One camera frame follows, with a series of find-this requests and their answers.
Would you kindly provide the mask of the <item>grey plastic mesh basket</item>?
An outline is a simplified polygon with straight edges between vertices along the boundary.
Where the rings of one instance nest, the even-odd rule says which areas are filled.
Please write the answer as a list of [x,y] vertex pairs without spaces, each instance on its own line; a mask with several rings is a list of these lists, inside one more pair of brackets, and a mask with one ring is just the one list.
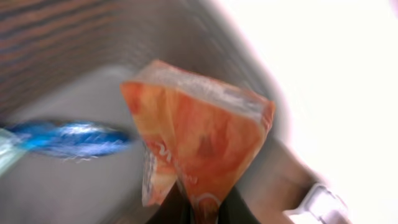
[[[119,84],[161,59],[274,100],[264,147],[237,188],[274,223],[295,203],[287,109],[214,1],[11,1],[1,6],[1,121],[88,119],[135,133]],[[18,153],[1,171],[2,223],[145,223],[144,148],[80,161]]]

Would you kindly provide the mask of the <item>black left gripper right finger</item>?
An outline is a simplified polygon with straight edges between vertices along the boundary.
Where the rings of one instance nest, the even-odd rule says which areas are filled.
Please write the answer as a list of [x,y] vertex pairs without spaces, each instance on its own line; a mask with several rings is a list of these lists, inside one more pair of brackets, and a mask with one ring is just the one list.
[[219,209],[218,224],[260,224],[238,189],[233,187]]

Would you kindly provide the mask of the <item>blue Oreo cookie pack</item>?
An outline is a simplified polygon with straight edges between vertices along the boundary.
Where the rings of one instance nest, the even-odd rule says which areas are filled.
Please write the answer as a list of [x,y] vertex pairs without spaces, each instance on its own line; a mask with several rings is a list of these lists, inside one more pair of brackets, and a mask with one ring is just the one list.
[[65,159],[91,159],[128,149],[129,132],[116,126],[85,120],[37,119],[7,124],[19,147]]

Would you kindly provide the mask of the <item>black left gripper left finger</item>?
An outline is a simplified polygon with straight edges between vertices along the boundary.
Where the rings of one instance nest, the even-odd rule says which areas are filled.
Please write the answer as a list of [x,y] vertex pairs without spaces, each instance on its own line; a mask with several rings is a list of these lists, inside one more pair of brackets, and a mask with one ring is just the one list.
[[165,200],[146,224],[190,224],[190,202],[174,183]]

